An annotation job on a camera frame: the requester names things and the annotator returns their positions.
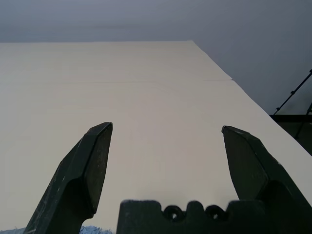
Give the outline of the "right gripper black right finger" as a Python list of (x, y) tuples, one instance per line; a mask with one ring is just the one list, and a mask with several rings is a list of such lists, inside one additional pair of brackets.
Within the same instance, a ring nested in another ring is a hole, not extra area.
[(260, 139), (232, 126), (223, 126), (221, 131), (238, 198), (264, 205), (277, 234), (310, 234), (311, 205)]

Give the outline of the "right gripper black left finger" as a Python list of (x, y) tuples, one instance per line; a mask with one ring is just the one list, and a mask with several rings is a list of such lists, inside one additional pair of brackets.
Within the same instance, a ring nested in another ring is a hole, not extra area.
[(97, 212), (113, 131), (111, 122), (90, 128), (58, 165), (24, 233), (78, 234)]

